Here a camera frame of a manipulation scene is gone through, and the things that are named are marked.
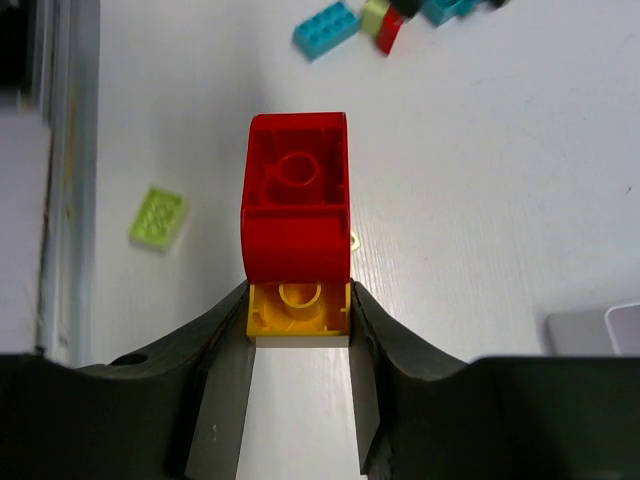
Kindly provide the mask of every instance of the red curved lego brick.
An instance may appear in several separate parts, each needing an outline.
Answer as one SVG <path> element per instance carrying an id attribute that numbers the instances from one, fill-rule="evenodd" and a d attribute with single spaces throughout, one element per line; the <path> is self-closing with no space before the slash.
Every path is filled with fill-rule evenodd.
<path id="1" fill-rule="evenodd" d="M 241 225 L 250 283 L 349 281 L 344 113 L 265 114 L 253 119 Z"/>
<path id="2" fill-rule="evenodd" d="M 380 27 L 380 31 L 376 37 L 376 44 L 385 55 L 389 55 L 391 47 L 393 47 L 393 42 L 396 41 L 396 37 L 403 23 L 404 17 L 400 15 L 393 6 L 389 7 L 389 10 L 387 10 L 387 13 L 382 19 L 382 27 Z"/>

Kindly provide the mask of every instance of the white table surface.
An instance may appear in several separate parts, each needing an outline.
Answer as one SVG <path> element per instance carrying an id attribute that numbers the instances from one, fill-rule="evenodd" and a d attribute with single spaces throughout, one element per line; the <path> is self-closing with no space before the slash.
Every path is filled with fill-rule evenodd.
<path id="1" fill-rule="evenodd" d="M 364 35 L 308 64 L 323 0 L 102 2 L 92 362 L 191 320 L 244 277 L 253 115 L 345 111 L 354 277 L 465 360 L 540 353 L 547 314 L 640 289 L 640 2 L 513 0 L 387 59 Z M 132 247 L 151 183 L 192 209 Z M 346 350 L 261 350 L 238 479 L 358 478 Z"/>

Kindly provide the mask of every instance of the lego stud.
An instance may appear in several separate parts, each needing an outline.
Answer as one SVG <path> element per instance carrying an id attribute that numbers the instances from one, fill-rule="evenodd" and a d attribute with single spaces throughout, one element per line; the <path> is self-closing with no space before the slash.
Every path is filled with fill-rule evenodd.
<path id="1" fill-rule="evenodd" d="M 355 252 L 359 248 L 360 248 L 360 239 L 356 235 L 356 232 L 352 230 L 351 231 L 351 251 Z"/>
<path id="2" fill-rule="evenodd" d="M 305 152 L 285 155 L 278 162 L 278 180 L 286 203 L 315 203 L 322 200 L 318 161 Z"/>
<path id="3" fill-rule="evenodd" d="M 292 319 L 313 320 L 322 313 L 322 303 L 319 302 L 322 286 L 319 283 L 283 283 L 279 291 L 280 299 Z"/>

